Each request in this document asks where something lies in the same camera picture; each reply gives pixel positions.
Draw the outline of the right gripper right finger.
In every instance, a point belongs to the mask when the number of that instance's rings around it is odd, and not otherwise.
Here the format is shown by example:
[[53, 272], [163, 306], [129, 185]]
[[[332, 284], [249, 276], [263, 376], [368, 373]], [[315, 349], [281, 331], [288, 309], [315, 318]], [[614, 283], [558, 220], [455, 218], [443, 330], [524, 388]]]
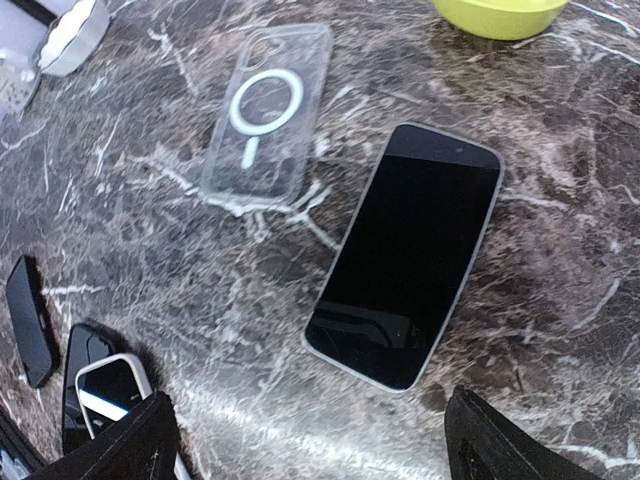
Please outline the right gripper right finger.
[[600, 479], [544, 447], [461, 385], [447, 403], [444, 425], [453, 480]]

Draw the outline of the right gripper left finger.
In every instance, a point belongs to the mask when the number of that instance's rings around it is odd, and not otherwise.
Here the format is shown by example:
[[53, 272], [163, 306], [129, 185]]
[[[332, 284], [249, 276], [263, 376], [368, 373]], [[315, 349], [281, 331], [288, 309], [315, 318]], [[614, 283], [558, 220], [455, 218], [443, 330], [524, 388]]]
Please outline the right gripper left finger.
[[32, 479], [172, 479], [180, 434], [170, 397], [156, 391], [95, 439]]

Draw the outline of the clear magsafe phone case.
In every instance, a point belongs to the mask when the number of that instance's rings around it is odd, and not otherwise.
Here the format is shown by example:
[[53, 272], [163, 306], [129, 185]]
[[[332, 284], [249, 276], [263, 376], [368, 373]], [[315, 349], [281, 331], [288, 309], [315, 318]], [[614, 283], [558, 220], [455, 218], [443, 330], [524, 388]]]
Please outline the clear magsafe phone case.
[[333, 49], [329, 26], [262, 28], [240, 50], [200, 179], [209, 196], [288, 204], [304, 181]]

